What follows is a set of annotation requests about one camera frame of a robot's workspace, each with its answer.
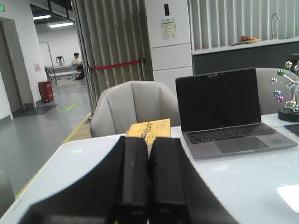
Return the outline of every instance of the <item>man sitting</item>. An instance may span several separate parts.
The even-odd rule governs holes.
[[[78,69],[78,71],[80,71],[80,74],[78,75],[78,77],[76,78],[76,80],[83,79],[84,78],[84,71],[83,71],[82,62],[80,62],[78,60],[79,53],[74,53],[74,56],[75,56],[75,58],[72,60],[72,63],[74,64],[74,66],[76,67],[76,69]]]

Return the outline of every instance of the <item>gray curtain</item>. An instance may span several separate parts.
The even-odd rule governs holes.
[[[72,0],[72,4],[92,113],[105,89],[130,80],[153,80],[144,0]],[[142,58],[144,66],[91,70]]]

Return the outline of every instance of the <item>gray door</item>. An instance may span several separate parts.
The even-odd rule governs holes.
[[[21,109],[20,91],[16,84],[10,56],[8,54],[2,23],[0,23],[0,71],[11,112],[16,112]]]

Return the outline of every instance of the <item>white chair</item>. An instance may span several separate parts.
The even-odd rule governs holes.
[[[277,75],[279,68],[256,68],[258,96],[260,100],[261,114],[278,113],[279,108],[285,105],[289,95],[285,95],[283,102],[277,102],[273,95],[275,90],[284,90],[288,84],[286,78]],[[285,74],[289,75],[289,70],[285,70]],[[276,84],[271,84],[271,79],[276,77],[278,79]],[[291,73],[291,78],[295,80],[296,75]]]
[[[71,63],[71,69],[73,70],[72,78],[75,79],[79,75],[79,70],[77,69],[77,66],[73,62]]]
[[[14,192],[8,176],[0,169],[0,218],[14,202]]]
[[[179,126],[178,103],[160,82],[129,81],[101,93],[90,123],[92,137],[126,133],[133,123],[171,119]]]

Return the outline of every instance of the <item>gray floor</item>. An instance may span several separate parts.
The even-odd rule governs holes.
[[[45,114],[0,121],[0,168],[15,195],[90,112],[85,79],[61,77],[52,88],[55,100],[39,106],[57,106]]]

